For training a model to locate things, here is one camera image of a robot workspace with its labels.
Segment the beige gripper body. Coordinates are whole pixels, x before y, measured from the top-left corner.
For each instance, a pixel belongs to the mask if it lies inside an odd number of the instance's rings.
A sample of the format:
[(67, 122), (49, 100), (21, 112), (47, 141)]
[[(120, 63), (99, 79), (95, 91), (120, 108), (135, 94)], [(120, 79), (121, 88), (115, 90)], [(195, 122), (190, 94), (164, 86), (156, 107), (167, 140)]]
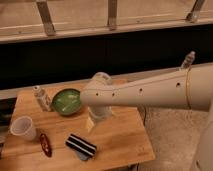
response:
[[(111, 77), (104, 72), (96, 73), (87, 87), (96, 87), (97, 85), (111, 85), (112, 79)], [(86, 121), (86, 129), (88, 132), (91, 132), (92, 129), (101, 121), (105, 120), (109, 116), (113, 114), (111, 108), (107, 107), (88, 107), (89, 116)]]

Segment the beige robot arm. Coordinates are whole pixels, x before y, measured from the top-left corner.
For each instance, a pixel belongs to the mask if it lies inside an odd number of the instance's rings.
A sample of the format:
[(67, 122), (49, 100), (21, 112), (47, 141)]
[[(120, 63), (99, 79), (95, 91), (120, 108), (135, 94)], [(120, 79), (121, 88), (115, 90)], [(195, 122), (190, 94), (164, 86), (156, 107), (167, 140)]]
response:
[(213, 63), (193, 66), (134, 82), (109, 85), (108, 74), (99, 72), (80, 93), (93, 117), (108, 106), (149, 106), (208, 111), (190, 171), (213, 171)]

